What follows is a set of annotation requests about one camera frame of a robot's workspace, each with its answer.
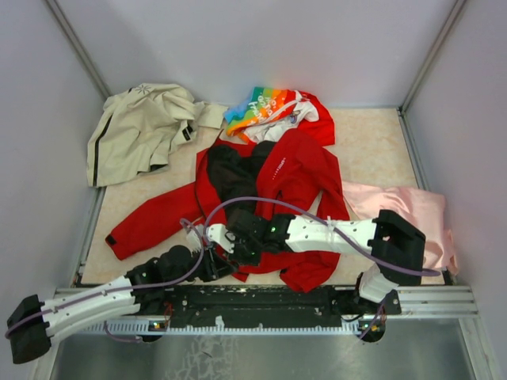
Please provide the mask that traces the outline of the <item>red jacket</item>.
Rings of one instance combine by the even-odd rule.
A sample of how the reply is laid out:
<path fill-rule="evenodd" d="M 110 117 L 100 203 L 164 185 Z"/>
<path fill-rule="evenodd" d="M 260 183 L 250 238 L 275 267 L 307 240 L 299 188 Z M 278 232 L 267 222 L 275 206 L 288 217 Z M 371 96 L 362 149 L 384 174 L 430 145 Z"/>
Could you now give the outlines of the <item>red jacket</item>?
<path fill-rule="evenodd" d="M 112 229 L 105 242 L 124 260 L 173 236 L 181 229 L 181 219 L 202 221 L 220 203 L 241 196 L 261 197 L 260 203 L 235 206 L 265 219 L 288 212 L 270 200 L 307 211 L 317 197 L 319 218 L 349 219 L 337 157 L 308 134 L 290 130 L 278 142 L 215 141 L 197 154 L 195 181 L 143 203 Z"/>

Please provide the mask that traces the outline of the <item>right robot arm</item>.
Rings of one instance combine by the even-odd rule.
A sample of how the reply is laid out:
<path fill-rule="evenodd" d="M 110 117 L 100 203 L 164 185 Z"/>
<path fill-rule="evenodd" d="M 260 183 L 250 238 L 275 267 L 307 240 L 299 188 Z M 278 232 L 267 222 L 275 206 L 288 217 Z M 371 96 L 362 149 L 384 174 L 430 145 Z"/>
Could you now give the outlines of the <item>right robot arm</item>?
<path fill-rule="evenodd" d="M 261 254 L 311 251 L 360 255 L 372 266 L 360 274 L 354 293 L 355 307 L 366 314 L 379 307 L 398 287 L 421 284 L 425 235 L 402 216 L 381 210 L 377 217 L 359 221 L 307 215 L 277 214 L 265 219 L 236 211 L 223 230 L 221 246 L 239 264 L 259 265 Z"/>

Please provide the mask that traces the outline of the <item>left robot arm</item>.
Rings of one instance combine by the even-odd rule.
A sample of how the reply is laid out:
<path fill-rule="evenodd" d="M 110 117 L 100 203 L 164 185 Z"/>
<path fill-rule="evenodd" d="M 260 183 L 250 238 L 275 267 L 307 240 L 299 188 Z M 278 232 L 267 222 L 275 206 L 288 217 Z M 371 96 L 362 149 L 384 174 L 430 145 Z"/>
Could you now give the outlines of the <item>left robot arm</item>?
<path fill-rule="evenodd" d="M 238 265 L 223 258 L 215 247 L 192 251 L 175 245 L 117 279 L 72 296 L 41 301 L 36 294 L 30 295 L 7 319 L 13 363 L 39 359 L 54 344 L 110 318 L 156 314 L 165 304 L 165 291 L 173 285 L 195 279 L 211 282 L 237 270 Z"/>

